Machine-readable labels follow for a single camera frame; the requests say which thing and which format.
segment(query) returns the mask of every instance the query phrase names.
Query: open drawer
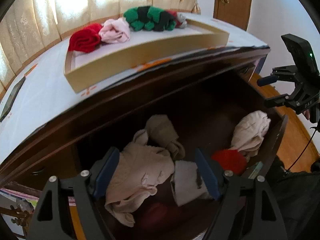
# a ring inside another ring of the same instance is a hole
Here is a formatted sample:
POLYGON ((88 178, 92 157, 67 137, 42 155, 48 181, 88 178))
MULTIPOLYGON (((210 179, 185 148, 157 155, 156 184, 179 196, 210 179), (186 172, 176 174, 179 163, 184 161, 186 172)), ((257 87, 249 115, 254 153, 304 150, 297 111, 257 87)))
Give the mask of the open drawer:
MULTIPOLYGON (((287 117, 281 117, 275 109, 266 109, 263 100, 253 87, 232 71, 186 86, 144 105, 79 141, 77 149, 82 169, 90 169, 111 146, 121 151, 132 140, 135 132, 144 128, 147 119, 153 114, 168 115, 179 135, 178 141, 185 147, 184 160, 194 161, 196 147, 209 155, 228 148, 238 122, 250 112, 262 110, 268 114, 271 124, 258 155, 250 160, 248 170, 243 175, 248 176, 252 171, 251 166, 258 161, 263 162, 260 174, 265 175, 281 143, 287 117)), ((170 179, 157 188, 157 194, 147 198, 133 213, 135 219, 151 203, 175 204, 170 179)), ((195 238, 209 227, 218 203, 197 199, 184 205, 185 216, 163 232, 146 232, 121 225, 104 209, 104 199, 98 201, 96 206, 116 239, 187 240, 195 238)))

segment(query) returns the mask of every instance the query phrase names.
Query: human hand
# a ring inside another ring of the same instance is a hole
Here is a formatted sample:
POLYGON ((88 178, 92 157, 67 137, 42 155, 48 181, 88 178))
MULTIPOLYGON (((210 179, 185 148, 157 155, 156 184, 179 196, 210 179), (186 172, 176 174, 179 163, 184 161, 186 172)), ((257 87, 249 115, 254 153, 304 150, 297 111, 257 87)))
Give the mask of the human hand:
POLYGON ((306 111, 303 111, 302 114, 305 116, 305 118, 307 120, 310 119, 310 110, 309 109, 307 109, 306 111))

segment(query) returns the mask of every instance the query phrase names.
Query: dark clothing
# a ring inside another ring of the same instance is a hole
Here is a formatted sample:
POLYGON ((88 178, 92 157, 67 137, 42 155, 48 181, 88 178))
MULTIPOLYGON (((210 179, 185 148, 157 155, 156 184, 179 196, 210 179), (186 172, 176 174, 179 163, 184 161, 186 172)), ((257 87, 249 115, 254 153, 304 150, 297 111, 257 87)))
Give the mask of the dark clothing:
POLYGON ((266 179, 277 199, 288 240, 316 240, 320 228, 320 172, 289 172, 275 158, 266 179))

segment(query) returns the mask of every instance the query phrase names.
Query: red fabric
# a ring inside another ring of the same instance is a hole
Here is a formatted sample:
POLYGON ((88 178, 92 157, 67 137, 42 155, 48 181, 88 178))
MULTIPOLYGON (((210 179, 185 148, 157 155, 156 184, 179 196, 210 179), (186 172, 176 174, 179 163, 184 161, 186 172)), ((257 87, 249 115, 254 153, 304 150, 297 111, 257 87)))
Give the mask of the red fabric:
POLYGON ((166 10, 166 11, 175 17, 175 22, 177 23, 176 24, 176 28, 178 28, 182 23, 179 22, 178 19, 177 19, 177 12, 176 11, 171 11, 171 10, 166 10))
POLYGON ((184 217, 183 208, 181 207, 153 203, 142 216, 136 220, 134 226, 148 232, 166 231, 181 223, 184 217))
POLYGON ((94 48, 101 43, 101 37, 98 34, 101 28, 101 24, 93 23, 75 32, 70 38, 68 51, 76 50, 85 53, 94 51, 94 48))
POLYGON ((212 160, 217 161, 224 170, 231 170, 240 175, 247 167, 247 161, 237 150, 217 151, 211 156, 212 160))

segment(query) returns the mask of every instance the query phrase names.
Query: metal screw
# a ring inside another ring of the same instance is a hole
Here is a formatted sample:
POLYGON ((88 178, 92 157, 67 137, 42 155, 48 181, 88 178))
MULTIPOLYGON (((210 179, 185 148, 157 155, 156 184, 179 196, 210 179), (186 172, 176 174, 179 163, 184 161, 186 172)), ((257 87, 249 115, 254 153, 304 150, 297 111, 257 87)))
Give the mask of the metal screw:
POLYGON ((259 181, 259 182, 264 182, 266 179, 262 176, 262 175, 259 175, 258 177, 257 177, 257 181, 259 181))
POLYGON ((233 171, 226 170, 226 171, 224 171, 224 175, 227 176, 227 177, 232 177, 233 176, 233 171))
POLYGON ((90 174, 90 171, 88 171, 88 170, 81 171, 81 173, 80 173, 80 175, 81 175, 82 177, 86 177, 86 176, 88 176, 89 174, 90 174))
POLYGON ((57 180, 57 176, 51 176, 50 178, 49 178, 49 181, 50 182, 55 182, 57 180))

